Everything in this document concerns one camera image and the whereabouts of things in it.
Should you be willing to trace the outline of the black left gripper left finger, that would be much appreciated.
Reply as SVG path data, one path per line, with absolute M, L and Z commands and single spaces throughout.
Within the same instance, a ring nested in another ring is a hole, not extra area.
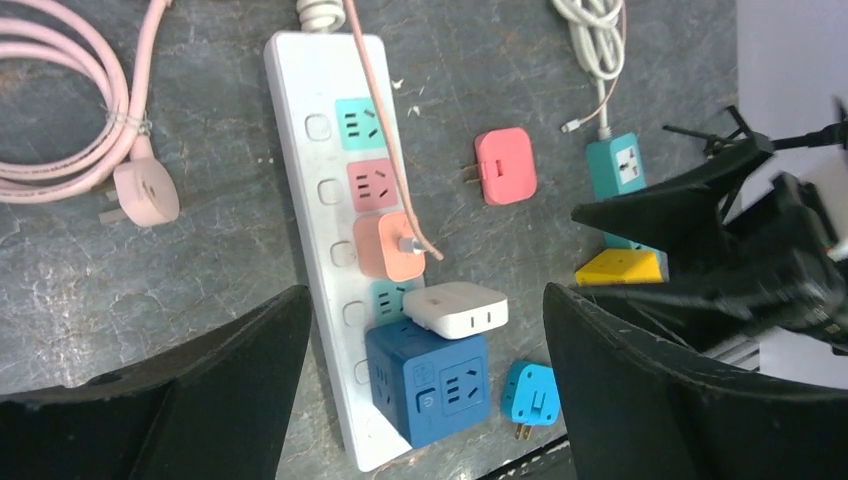
M 309 290 L 83 385 L 1 399 L 5 479 L 272 479 L 310 338 Z

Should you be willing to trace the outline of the blue plug adapter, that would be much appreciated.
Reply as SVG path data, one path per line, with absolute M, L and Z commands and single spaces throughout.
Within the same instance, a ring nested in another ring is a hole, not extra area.
M 528 440 L 536 426 L 553 425 L 561 411 L 553 369 L 526 360 L 514 362 L 507 374 L 501 411 L 516 425 L 517 440 Z

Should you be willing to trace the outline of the yellow cube socket adapter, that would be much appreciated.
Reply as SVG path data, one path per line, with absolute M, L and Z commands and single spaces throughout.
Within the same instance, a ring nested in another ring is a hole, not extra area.
M 664 281 L 653 251 L 606 249 L 575 272 L 578 285 L 642 284 Z

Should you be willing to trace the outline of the dark blue cube socket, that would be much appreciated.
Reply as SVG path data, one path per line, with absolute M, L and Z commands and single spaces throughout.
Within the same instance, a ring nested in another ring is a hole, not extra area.
M 365 346 L 373 403 L 412 448 L 491 415 L 483 335 L 448 340 L 405 319 L 367 331 Z

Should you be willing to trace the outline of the teal power strip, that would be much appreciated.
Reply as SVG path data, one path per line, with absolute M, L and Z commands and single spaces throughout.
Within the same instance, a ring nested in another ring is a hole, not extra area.
M 586 147 L 586 156 L 590 182 L 594 198 L 597 201 L 633 193 L 646 187 L 636 134 L 628 132 L 592 142 Z M 661 254 L 658 251 L 608 232 L 605 232 L 603 237 L 605 241 L 604 250 L 641 249 L 653 251 L 660 261 L 665 280 Z

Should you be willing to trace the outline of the white long power strip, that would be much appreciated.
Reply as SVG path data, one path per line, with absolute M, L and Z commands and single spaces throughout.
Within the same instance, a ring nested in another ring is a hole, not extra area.
M 402 205 L 354 38 L 280 31 L 264 50 L 272 103 L 345 450 L 363 472 L 409 450 L 372 401 L 365 333 L 388 318 L 353 226 Z

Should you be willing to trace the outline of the black microphone tripod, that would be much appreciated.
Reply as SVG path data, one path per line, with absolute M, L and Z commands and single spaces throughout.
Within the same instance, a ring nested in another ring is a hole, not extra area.
M 835 99 L 835 105 L 837 109 L 837 121 L 835 123 L 827 125 L 819 131 L 809 132 L 804 135 L 772 139 L 771 142 L 774 145 L 774 149 L 780 151 L 838 145 L 843 150 L 847 150 L 847 108 L 845 103 L 839 98 Z M 662 129 L 704 140 L 703 154 L 707 159 L 712 159 L 724 150 L 740 144 L 744 139 L 752 137 L 754 134 L 754 131 L 749 127 L 735 105 L 727 106 L 726 111 L 737 125 L 737 129 L 727 136 L 684 129 L 673 125 L 664 125 Z

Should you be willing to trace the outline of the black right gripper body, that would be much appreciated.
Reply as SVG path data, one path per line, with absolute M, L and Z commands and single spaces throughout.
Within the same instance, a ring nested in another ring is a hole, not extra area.
M 784 330 L 847 352 L 847 263 L 829 256 L 814 185 L 783 173 L 739 221 L 753 227 L 727 266 L 687 285 L 704 286 L 678 304 L 671 322 L 701 352 L 735 337 Z

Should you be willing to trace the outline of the pink round plug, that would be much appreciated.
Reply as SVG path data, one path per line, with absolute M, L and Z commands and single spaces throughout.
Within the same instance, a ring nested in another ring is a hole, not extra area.
M 148 136 L 135 139 L 129 160 L 115 168 L 112 178 L 115 188 L 107 195 L 117 200 L 120 208 L 101 213 L 101 224 L 129 219 L 139 227 L 153 227 L 178 218 L 180 202 L 175 184 L 154 157 Z

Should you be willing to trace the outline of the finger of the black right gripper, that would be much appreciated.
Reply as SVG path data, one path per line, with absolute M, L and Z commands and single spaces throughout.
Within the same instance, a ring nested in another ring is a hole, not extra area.
M 571 219 L 672 254 L 697 242 L 712 255 L 728 255 L 719 204 L 775 153 L 773 142 L 753 135 L 677 177 L 639 191 L 580 204 Z
M 578 286 L 608 313 L 697 352 L 736 337 L 753 337 L 753 312 L 717 288 L 670 283 Z

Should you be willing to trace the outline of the white plug adapter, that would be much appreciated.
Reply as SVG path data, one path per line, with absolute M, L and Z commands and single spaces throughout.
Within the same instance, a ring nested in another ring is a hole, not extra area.
M 418 326 L 442 338 L 457 340 L 508 323 L 508 297 L 465 281 L 415 289 L 403 296 L 405 314 Z

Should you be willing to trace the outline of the orange usb charger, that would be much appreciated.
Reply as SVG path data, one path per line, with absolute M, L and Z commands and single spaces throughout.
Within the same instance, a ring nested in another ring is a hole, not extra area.
M 353 234 L 364 275 L 404 282 L 423 274 L 423 248 L 404 211 L 360 217 L 354 222 Z

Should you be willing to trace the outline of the pink plug adapter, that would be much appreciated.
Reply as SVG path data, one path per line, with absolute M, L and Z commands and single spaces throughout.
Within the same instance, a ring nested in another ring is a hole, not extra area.
M 478 176 L 465 183 L 478 182 L 488 205 L 505 206 L 531 198 L 537 189 L 532 142 L 522 127 L 490 130 L 475 137 Z

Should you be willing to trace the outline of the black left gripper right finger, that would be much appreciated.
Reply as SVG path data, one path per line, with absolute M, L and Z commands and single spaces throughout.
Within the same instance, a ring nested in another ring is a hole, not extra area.
M 582 479 L 843 479 L 847 394 L 701 356 L 551 283 L 543 321 Z

